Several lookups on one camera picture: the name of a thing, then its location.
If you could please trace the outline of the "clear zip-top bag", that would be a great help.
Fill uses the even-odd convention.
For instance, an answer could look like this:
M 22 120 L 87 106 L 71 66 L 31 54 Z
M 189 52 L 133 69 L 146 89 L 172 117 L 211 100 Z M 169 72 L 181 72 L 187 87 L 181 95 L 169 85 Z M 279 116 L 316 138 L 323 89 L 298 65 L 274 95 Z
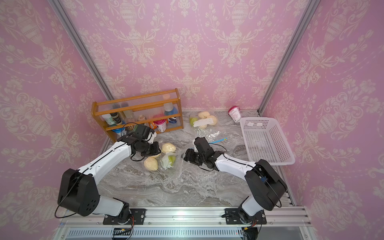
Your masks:
M 193 117 L 197 117 L 199 119 L 198 121 L 196 121 L 194 123 L 194 127 L 190 126 L 192 131 L 196 135 L 196 137 L 201 137 L 201 138 L 205 137 L 206 140 L 212 144 L 219 144 L 219 143 L 224 142 L 224 141 L 229 139 L 229 137 L 227 136 L 227 134 L 224 131 L 225 129 L 222 126 L 220 118 L 219 118 L 217 113 L 209 112 L 211 115 L 214 115 L 217 117 L 218 123 L 215 126 L 208 126 L 205 129 L 200 129 L 199 126 L 200 125 L 206 125 L 209 122 L 211 122 L 212 120 L 211 119 L 204 119 L 204 120 L 200 119 L 198 116 L 198 113 L 200 113 L 200 112 L 191 112 L 191 113 L 189 113 L 189 116 L 188 116 L 188 119 L 193 118 Z
M 162 151 L 162 145 L 163 144 L 164 144 L 164 142 L 159 143 L 161 151 Z M 143 165 L 144 169 L 147 170 L 149 173 L 162 174 L 162 175 L 165 175 L 166 177 L 179 178 L 181 176 L 181 173 L 183 172 L 183 170 L 182 170 L 183 165 L 186 165 L 185 161 L 184 161 L 184 154 L 185 154 L 187 149 L 191 149 L 191 148 L 181 149 L 181 148 L 178 148 L 177 146 L 176 146 L 176 148 L 177 149 L 176 149 L 175 153 L 167 153 L 166 154 L 164 152 L 161 152 L 160 154 L 158 154 L 156 156 L 151 156 L 151 157 L 157 159 L 157 161 L 158 161 L 159 168 L 157 171 L 148 171 L 145 168 L 144 162 L 143 162 L 142 165 Z M 176 161 L 175 161 L 175 164 L 172 168 L 168 167 L 168 156 L 176 156 Z

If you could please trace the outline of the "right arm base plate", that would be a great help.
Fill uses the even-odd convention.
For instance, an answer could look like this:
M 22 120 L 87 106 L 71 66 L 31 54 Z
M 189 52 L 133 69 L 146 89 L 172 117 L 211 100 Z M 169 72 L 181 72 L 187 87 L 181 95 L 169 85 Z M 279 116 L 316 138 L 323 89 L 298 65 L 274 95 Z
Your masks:
M 221 216 L 226 220 L 227 225 L 265 225 L 267 223 L 266 215 L 263 210 L 257 212 L 254 216 L 248 216 L 239 208 L 226 208 Z

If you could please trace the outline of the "white green bottle on shelf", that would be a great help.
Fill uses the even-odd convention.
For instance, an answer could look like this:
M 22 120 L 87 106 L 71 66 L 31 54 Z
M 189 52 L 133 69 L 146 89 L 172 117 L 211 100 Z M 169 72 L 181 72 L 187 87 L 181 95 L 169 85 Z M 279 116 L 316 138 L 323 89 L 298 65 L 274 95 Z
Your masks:
M 116 124 L 116 122 L 114 121 L 114 118 L 110 114 L 104 114 L 102 115 L 102 118 L 105 120 L 105 122 L 109 126 L 114 126 Z

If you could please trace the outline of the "green pear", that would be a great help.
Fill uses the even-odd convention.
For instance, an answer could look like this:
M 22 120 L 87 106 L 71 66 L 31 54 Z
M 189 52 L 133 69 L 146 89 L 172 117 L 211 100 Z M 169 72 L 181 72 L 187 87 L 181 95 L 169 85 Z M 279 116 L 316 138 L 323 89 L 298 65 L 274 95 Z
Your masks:
M 198 121 L 199 119 L 197 118 L 197 117 L 193 117 L 193 118 L 190 118 L 189 119 L 189 121 L 190 121 L 190 126 L 191 127 L 194 127 L 194 123 L 196 122 L 196 121 Z
M 168 167 L 172 168 L 175 164 L 176 156 L 168 156 Z

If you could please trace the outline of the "pink lid yogurt cup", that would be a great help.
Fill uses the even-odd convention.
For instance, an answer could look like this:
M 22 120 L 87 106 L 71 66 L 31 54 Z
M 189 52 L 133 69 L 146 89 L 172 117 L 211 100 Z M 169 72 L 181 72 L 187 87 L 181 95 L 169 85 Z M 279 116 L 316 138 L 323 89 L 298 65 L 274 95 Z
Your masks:
M 233 106 L 228 110 L 228 115 L 232 118 L 235 123 L 239 123 L 242 116 L 240 108 L 238 106 Z

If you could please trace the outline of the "orange snack packet on shelf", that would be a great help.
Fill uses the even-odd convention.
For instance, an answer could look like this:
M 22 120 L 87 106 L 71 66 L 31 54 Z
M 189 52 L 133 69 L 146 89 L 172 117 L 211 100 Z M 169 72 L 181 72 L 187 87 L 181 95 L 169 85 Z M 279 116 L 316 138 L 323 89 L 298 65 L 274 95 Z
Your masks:
M 156 130 L 157 129 L 157 125 L 155 124 L 155 122 L 149 122 L 149 127 L 153 130 Z

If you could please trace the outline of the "pink lid cup on shelf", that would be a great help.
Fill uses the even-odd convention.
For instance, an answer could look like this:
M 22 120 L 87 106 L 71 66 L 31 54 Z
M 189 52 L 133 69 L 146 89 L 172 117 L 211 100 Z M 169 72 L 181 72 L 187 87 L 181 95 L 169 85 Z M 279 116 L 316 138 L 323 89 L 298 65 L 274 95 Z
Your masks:
M 156 125 L 158 131 L 161 133 L 165 132 L 167 129 L 167 120 L 166 119 L 154 121 L 154 124 Z

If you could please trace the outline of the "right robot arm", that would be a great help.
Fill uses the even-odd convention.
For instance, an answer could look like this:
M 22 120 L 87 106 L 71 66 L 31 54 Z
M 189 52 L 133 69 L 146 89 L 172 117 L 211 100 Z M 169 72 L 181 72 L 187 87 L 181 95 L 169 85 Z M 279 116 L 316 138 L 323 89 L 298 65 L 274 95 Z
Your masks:
M 251 195 L 238 207 L 244 224 L 254 225 L 257 214 L 282 206 L 281 198 L 288 190 L 287 184 L 266 160 L 249 162 L 230 157 L 226 151 L 215 151 L 204 137 L 195 138 L 193 144 L 194 148 L 184 153 L 184 161 L 199 168 L 205 165 L 208 172 L 231 174 L 247 183 Z

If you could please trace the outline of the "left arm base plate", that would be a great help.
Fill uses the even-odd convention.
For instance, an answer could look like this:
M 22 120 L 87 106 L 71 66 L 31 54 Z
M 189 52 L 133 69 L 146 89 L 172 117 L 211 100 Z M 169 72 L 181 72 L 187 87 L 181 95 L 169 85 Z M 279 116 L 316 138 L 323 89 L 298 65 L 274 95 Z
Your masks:
M 103 225 L 143 225 L 146 217 L 146 209 L 129 209 L 119 216 L 105 215 Z

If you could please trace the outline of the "beige pear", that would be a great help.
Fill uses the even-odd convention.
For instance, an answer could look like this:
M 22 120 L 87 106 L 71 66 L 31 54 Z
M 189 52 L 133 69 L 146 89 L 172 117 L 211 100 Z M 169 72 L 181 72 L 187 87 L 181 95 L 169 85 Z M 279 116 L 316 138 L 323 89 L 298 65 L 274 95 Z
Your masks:
M 173 145 L 172 143 L 164 143 L 162 145 L 162 152 L 164 153 L 175 153 L 176 152 L 176 146 Z
M 148 171 L 157 171 L 159 168 L 157 159 L 153 157 L 146 158 L 144 160 L 144 166 Z

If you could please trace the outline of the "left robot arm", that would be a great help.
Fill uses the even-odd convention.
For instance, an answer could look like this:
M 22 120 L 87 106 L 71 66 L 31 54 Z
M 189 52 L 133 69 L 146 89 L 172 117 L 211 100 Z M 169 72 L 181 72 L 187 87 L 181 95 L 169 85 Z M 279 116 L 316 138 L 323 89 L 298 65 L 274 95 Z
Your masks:
M 135 125 L 134 129 L 122 135 L 99 157 L 77 170 L 68 169 L 62 175 L 58 206 L 83 217 L 105 215 L 129 220 L 129 204 L 99 194 L 99 182 L 121 161 L 139 154 L 146 157 L 161 153 L 159 143 L 155 141 L 157 133 L 145 125 Z

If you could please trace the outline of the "wooden shelf rack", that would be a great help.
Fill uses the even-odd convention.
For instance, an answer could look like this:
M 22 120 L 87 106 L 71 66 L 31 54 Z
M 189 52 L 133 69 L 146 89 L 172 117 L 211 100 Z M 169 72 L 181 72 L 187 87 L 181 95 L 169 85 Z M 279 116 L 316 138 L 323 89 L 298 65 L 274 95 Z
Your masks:
M 178 113 L 165 116 L 164 104 L 166 103 L 172 103 L 178 109 Z M 119 113 L 123 123 L 109 126 L 102 115 L 111 113 Z M 128 127 L 134 123 L 149 124 L 149 122 L 176 117 L 178 121 L 176 124 L 169 124 L 167 121 L 166 132 L 184 128 L 181 96 L 177 88 L 124 99 L 94 102 L 91 115 L 112 142 L 117 140 L 117 136 L 112 130 Z

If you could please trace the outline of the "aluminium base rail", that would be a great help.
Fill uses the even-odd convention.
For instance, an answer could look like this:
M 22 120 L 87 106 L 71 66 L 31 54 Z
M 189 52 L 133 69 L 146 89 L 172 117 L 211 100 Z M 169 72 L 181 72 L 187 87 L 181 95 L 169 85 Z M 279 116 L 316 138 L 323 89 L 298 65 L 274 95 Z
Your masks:
M 221 216 L 230 207 L 141 207 L 143 225 L 103 225 L 105 216 L 72 216 L 62 220 L 55 240 L 246 240 L 255 229 L 259 240 L 315 240 L 303 207 L 264 211 L 265 225 L 227 225 Z

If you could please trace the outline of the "blue lid cup lower shelf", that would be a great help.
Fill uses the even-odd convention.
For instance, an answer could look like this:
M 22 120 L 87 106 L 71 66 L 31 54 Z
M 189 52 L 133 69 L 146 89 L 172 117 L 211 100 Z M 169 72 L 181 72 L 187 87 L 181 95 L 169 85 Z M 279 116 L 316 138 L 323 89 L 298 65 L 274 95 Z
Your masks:
M 126 128 L 114 129 L 112 131 L 116 134 L 117 139 L 124 136 L 127 133 Z

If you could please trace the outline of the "dark spice jar on shelf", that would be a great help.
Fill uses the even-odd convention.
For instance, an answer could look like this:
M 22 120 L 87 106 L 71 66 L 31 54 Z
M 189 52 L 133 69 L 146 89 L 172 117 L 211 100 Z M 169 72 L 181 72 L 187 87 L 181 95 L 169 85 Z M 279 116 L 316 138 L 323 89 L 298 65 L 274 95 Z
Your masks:
M 119 113 L 111 113 L 111 117 L 113 118 L 116 125 L 121 125 L 123 123 Z

